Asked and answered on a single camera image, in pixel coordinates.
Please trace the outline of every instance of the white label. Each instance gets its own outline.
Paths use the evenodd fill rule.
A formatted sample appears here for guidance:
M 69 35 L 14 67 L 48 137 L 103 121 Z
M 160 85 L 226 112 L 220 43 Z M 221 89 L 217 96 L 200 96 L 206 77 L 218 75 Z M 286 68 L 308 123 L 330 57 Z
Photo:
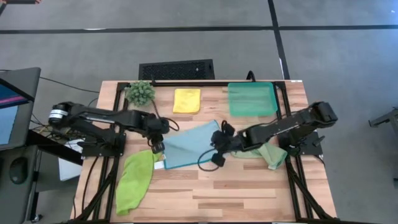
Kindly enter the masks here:
M 49 118 L 58 118 L 62 119 L 63 115 L 62 114 L 50 114 Z
M 163 161 L 155 162 L 154 169 L 164 169 L 164 162 Z
M 52 110 L 51 112 L 50 112 L 50 114 L 62 114 L 62 115 L 68 115 L 68 112 L 66 112 L 66 111 L 63 111 L 63 110 Z

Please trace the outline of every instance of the gray floor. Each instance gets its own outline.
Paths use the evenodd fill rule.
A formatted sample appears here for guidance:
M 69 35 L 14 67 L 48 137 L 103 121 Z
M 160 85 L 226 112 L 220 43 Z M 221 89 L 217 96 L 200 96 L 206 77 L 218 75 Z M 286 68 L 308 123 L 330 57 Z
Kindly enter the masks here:
M 280 26 L 398 24 L 396 1 L 275 0 Z M 44 1 L 7 6 L 0 29 L 77 29 L 168 26 L 270 26 L 266 0 Z M 393 165 L 397 139 L 368 120 L 398 106 L 398 30 L 282 31 L 292 79 L 304 81 L 309 101 L 329 101 L 339 121 L 322 146 L 338 216 L 398 223 Z M 133 80 L 147 62 L 212 58 L 217 79 L 281 79 L 272 31 L 134 34 L 0 35 L 0 68 L 38 66 L 42 76 L 99 90 L 102 80 Z M 95 94 L 41 80 L 34 113 L 46 121 L 65 100 L 87 104 Z M 55 158 L 48 158 L 56 169 Z M 40 223 L 69 217 L 76 181 L 39 198 Z

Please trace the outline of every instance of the green plant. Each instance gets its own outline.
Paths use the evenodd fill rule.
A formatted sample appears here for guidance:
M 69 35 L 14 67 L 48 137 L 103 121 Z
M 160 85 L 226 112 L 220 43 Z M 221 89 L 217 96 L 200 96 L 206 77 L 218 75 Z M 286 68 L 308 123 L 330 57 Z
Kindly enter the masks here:
M 154 87 L 149 82 L 139 81 L 130 83 L 130 87 L 126 87 L 125 90 L 125 98 L 135 106 L 144 106 L 155 99 Z

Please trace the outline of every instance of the white paper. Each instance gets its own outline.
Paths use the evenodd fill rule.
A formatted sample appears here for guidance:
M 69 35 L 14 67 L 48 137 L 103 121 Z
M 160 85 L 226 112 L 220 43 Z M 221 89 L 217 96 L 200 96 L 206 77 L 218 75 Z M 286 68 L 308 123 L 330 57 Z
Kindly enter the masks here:
M 69 141 L 65 144 L 66 147 L 75 150 L 76 152 L 81 153 L 82 148 L 77 144 L 78 142 L 84 141 L 83 139 L 76 139 Z M 66 181 L 77 177 L 81 173 L 81 166 L 74 164 L 72 162 L 68 162 L 66 160 L 58 158 L 58 163 L 60 167 L 60 180 Z
M 154 169 L 164 169 L 164 162 L 163 161 L 155 162 Z

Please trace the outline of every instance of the yellow cloth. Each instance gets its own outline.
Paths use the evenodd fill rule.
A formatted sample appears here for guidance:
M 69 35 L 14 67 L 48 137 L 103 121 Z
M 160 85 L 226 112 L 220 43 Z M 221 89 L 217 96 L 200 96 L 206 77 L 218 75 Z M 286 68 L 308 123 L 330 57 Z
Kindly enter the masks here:
M 200 89 L 175 89 L 173 113 L 196 113 L 200 109 Z

